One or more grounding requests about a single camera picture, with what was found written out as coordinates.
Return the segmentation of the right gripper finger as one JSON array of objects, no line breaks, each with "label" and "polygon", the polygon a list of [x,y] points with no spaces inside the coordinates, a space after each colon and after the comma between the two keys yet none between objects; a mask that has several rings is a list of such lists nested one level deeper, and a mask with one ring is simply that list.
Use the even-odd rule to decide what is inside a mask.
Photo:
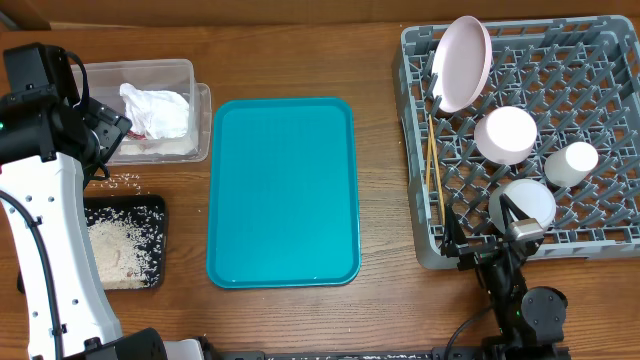
[{"label": "right gripper finger", "polygon": [[529,216],[506,193],[499,196],[499,204],[505,229],[513,222],[529,219]]},{"label": "right gripper finger", "polygon": [[467,245],[466,235],[451,205],[445,206],[444,246]]}]

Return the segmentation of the grey metal bowl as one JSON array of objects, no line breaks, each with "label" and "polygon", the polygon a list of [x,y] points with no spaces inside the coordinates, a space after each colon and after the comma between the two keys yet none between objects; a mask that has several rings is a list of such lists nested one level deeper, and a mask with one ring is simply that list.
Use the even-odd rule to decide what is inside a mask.
[{"label": "grey metal bowl", "polygon": [[499,232],[505,231],[499,202],[502,194],[506,194],[526,215],[535,218],[543,229],[553,222],[557,206],[551,191],[540,182],[519,179],[500,186],[490,196],[489,217]]}]

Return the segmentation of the red snack wrapper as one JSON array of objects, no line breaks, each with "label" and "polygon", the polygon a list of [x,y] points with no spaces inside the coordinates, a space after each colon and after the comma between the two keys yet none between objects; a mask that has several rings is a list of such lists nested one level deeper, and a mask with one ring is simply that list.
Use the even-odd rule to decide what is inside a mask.
[{"label": "red snack wrapper", "polygon": [[134,139],[134,140],[146,140],[146,136],[145,135],[137,134],[137,133],[132,132],[132,131],[128,131],[127,137],[131,138],[131,139]]}]

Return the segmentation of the white napkin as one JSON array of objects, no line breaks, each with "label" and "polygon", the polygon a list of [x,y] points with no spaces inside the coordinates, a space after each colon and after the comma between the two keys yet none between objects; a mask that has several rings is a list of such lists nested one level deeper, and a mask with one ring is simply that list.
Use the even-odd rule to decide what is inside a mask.
[{"label": "white napkin", "polygon": [[119,155],[187,155],[192,153],[196,145],[189,138],[182,140],[160,139],[157,143],[151,140],[125,139],[118,150]]},{"label": "white napkin", "polygon": [[186,135],[189,102],[167,90],[139,90],[129,83],[120,85],[125,116],[132,121],[130,132],[144,139],[173,139]]}]

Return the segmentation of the small white plate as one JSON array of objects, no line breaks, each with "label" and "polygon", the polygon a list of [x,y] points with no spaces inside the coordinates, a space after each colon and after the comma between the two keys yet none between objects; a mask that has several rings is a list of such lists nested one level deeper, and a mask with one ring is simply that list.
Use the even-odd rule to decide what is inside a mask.
[{"label": "small white plate", "polygon": [[476,124],[474,141],[487,160],[499,165],[515,165],[531,154],[537,134],[536,123],[528,112],[504,106]]}]

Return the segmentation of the white paper cup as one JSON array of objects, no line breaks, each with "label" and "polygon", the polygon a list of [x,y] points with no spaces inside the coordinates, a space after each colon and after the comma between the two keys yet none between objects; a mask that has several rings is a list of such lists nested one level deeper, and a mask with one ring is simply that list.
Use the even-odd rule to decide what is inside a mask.
[{"label": "white paper cup", "polygon": [[598,161],[595,147],[586,142],[574,142],[548,157],[544,173],[555,186],[573,187],[587,177]]}]

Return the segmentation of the large white dinner plate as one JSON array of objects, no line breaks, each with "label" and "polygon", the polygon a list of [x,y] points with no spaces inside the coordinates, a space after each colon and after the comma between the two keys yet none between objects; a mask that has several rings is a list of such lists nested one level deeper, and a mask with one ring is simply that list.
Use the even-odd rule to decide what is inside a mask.
[{"label": "large white dinner plate", "polygon": [[435,51],[433,96],[439,108],[455,113],[471,105],[483,90],[491,68],[492,43],[487,28],[473,16],[456,19]]}]

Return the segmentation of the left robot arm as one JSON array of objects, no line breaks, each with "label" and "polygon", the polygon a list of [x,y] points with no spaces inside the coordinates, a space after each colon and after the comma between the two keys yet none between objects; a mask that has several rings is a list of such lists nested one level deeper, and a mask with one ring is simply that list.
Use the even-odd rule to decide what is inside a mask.
[{"label": "left robot arm", "polygon": [[131,128],[78,86],[81,61],[32,43],[3,54],[1,203],[11,227],[29,310],[32,359],[213,359],[204,337],[163,341],[153,328],[126,336],[99,278],[83,192]]}]

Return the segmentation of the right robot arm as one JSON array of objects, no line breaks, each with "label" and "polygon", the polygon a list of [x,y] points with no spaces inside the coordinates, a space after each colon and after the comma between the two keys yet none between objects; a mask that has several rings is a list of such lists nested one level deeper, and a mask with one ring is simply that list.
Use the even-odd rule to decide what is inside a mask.
[{"label": "right robot arm", "polygon": [[521,267],[544,240],[544,230],[507,195],[499,197],[505,233],[491,243],[470,245],[453,208],[444,208],[441,254],[458,260],[460,271],[474,270],[489,305],[460,325],[450,337],[442,357],[453,359],[454,343],[470,325],[493,312],[498,336],[487,337],[474,349],[472,359],[569,359],[563,326],[568,300],[556,288],[528,288]]}]

